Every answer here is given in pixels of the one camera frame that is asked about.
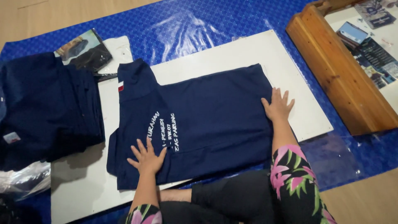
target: floral sleeve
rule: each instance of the floral sleeve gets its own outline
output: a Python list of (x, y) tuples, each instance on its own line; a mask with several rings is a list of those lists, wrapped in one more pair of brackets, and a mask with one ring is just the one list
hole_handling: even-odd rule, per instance
[(162, 224), (162, 214), (159, 208), (143, 204), (129, 213), (126, 224)]
[(274, 153), (270, 179), (285, 223), (336, 223), (319, 196), (315, 174), (299, 146), (286, 145)]

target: beige floor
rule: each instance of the beige floor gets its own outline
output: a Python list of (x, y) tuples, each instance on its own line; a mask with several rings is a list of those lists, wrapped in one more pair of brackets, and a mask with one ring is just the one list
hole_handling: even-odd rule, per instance
[[(158, 0), (0, 0), (0, 49), (16, 41)], [(322, 192), (338, 223), (398, 223), (398, 169)]]

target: label tag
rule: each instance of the label tag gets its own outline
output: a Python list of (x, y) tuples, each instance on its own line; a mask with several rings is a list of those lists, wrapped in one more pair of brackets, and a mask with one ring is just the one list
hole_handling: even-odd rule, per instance
[(124, 83), (124, 81), (119, 82), (119, 85), (118, 85), (119, 92), (123, 90), (123, 83)]
[(21, 138), (17, 135), (16, 132), (11, 132), (9, 134), (6, 134), (3, 136), (3, 138), (8, 144), (21, 140)]

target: hand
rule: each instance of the hand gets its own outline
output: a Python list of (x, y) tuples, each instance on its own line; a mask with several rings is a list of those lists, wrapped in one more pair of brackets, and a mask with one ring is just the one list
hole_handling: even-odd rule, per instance
[(261, 98), (261, 102), (263, 103), (265, 113), (267, 117), (272, 121), (280, 121), (280, 120), (287, 120), (289, 117), (289, 113), (295, 104), (295, 100), (292, 99), (289, 105), (287, 105), (287, 98), (289, 96), (289, 91), (286, 91), (281, 96), (281, 89), (273, 88), (272, 89), (272, 97), (271, 97), (271, 105), (265, 98)]
[(150, 142), (150, 139), (148, 137), (146, 138), (146, 146), (148, 147), (148, 150), (146, 150), (141, 140), (137, 139), (137, 144), (140, 151), (138, 151), (134, 146), (131, 146), (131, 150), (133, 151), (138, 162), (130, 158), (128, 158), (127, 161), (129, 162), (129, 164), (137, 168), (140, 175), (155, 175), (162, 167), (164, 157), (166, 156), (166, 147), (163, 148), (163, 150), (160, 152), (159, 157), (157, 157), (155, 155), (152, 143)]

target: black pants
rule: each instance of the black pants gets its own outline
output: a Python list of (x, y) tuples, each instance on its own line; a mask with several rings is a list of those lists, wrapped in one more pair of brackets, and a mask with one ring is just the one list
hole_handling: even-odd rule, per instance
[(194, 185), (191, 203), (160, 202), (163, 222), (166, 224), (276, 223), (277, 218), (272, 203), (273, 190), (269, 183), (268, 172), (268, 170), (248, 171), (215, 183)]

